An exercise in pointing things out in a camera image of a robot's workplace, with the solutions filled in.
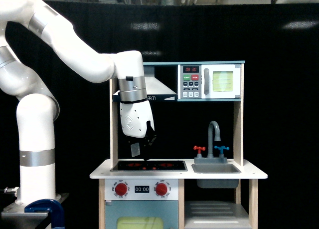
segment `stovetop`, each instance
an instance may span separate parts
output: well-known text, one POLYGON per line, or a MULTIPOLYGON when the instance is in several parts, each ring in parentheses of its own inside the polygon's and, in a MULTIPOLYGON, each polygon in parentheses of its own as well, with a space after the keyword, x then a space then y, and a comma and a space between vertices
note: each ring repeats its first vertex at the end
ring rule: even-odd
POLYGON ((186 165, 184 161, 118 161, 118 163, 111 169, 111 172, 125 172, 125 171, 183 171, 186 172, 186 165))

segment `toy microwave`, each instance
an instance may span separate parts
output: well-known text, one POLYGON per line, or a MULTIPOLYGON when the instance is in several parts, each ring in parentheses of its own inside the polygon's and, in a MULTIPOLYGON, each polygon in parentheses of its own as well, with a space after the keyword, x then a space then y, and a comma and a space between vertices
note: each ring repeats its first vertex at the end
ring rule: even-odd
POLYGON ((178 99, 240 98, 241 64, 178 65, 178 99))

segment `faucet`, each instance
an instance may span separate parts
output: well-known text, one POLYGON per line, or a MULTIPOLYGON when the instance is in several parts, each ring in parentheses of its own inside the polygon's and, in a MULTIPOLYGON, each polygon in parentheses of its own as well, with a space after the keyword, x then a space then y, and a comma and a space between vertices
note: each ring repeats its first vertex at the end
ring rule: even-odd
POLYGON ((220 141, 219 125, 215 121, 211 121, 208 126, 208 154, 207 158, 214 158, 213 156, 213 128, 215 129, 215 141, 220 141))
POLYGON ((227 158, 224 157, 224 154, 222 153, 223 150, 229 150, 229 148, 226 148, 224 146, 218 147, 219 150, 221 150, 221 154, 219 154, 219 157, 214 157, 213 155, 213 128, 215 129, 215 141, 220 141, 220 131, 219 131, 219 125, 215 121, 211 121, 208 126, 208 154, 207 157, 202 157, 200 151, 205 151, 205 147, 198 147, 195 146, 194 150, 198 150, 197 157, 194 158, 195 163, 227 163, 227 158))

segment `blue faucet handle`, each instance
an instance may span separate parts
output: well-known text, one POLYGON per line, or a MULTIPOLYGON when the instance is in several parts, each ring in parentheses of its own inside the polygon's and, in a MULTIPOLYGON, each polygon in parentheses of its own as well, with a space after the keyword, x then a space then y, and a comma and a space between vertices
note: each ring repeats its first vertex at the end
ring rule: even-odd
POLYGON ((220 151, 220 154, 224 154, 224 150, 229 150, 229 147, 225 147, 225 146, 221 146, 221 147, 215 146, 214 148, 218 149, 220 151))

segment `red knob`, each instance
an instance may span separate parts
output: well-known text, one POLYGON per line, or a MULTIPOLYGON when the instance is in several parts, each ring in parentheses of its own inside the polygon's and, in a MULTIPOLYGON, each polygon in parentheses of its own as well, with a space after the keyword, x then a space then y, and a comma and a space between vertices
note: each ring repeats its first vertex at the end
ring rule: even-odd
POLYGON ((157 195, 164 196, 167 193, 167 186, 164 183, 159 183, 156 186, 155 191, 157 195))
POLYGON ((115 187, 115 193, 119 196, 123 196, 128 191, 128 187, 124 183, 119 183, 115 187))
POLYGON ((206 148, 205 147, 194 146, 194 150, 198 150, 198 154, 201 154, 201 151, 205 151, 206 148))

